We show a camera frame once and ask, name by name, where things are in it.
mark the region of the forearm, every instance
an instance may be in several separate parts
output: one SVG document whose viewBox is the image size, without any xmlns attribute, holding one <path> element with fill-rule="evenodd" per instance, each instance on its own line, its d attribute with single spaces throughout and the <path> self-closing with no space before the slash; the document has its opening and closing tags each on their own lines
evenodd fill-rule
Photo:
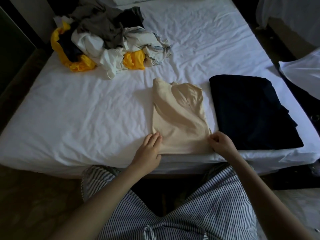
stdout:
<svg viewBox="0 0 320 240">
<path fill-rule="evenodd" d="M 141 177 L 128 167 L 80 206 L 50 240 L 95 239 L 119 201 Z"/>
<path fill-rule="evenodd" d="M 236 171 L 268 239 L 313 239 L 240 155 L 228 162 Z"/>
</svg>

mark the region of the beige shirt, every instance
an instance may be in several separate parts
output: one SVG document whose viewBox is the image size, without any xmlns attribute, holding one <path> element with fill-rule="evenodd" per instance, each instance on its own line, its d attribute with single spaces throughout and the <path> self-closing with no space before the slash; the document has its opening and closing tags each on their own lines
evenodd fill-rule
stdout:
<svg viewBox="0 0 320 240">
<path fill-rule="evenodd" d="M 152 93 L 152 132 L 163 136 L 160 153 L 212 153 L 206 140 L 211 131 L 202 106 L 202 89 L 156 78 Z"/>
</svg>

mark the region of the pile of clothes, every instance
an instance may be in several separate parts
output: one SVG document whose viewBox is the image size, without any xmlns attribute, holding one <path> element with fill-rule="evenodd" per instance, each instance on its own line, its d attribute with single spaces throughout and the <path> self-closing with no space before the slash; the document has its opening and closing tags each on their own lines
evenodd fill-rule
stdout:
<svg viewBox="0 0 320 240">
<path fill-rule="evenodd" d="M 170 42 L 143 26 L 140 7 L 126 10 L 97 2 L 57 17 L 51 46 L 62 64 L 73 72 L 102 66 L 109 79 L 118 72 L 160 64 L 170 53 Z"/>
</svg>

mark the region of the folded shirt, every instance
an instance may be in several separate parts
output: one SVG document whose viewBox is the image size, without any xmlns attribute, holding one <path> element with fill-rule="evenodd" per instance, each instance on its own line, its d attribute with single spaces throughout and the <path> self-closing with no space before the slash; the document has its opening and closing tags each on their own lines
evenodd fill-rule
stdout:
<svg viewBox="0 0 320 240">
<path fill-rule="evenodd" d="M 211 131 L 202 106 L 202 89 L 190 83 L 153 80 L 152 132 L 162 136 L 161 154 L 212 153 Z"/>
<path fill-rule="evenodd" d="M 295 121 L 269 80 L 217 75 L 209 79 L 219 131 L 238 150 L 303 147 Z"/>
</svg>

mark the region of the yellow clothing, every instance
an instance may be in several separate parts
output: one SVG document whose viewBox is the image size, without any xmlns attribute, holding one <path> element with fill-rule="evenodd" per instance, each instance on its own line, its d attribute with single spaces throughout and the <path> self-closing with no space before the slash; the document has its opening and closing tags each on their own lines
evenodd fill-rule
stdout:
<svg viewBox="0 0 320 240">
<path fill-rule="evenodd" d="M 146 58 L 146 55 L 143 53 L 142 50 L 138 50 L 135 52 L 128 52 L 124 54 L 124 58 L 122 63 L 125 65 L 126 68 L 132 70 L 144 70 L 145 67 L 143 65 L 143 61 Z"/>
<path fill-rule="evenodd" d="M 59 40 L 59 35 L 63 34 L 65 31 L 70 29 L 70 25 L 62 21 L 63 28 L 57 28 L 51 35 L 51 47 L 54 51 L 58 53 L 59 59 L 63 65 L 70 68 L 73 72 L 84 72 L 92 70 L 96 67 L 96 64 L 86 55 L 80 56 L 80 62 L 71 62 L 66 54 L 63 52 L 61 45 L 57 42 Z"/>
</svg>

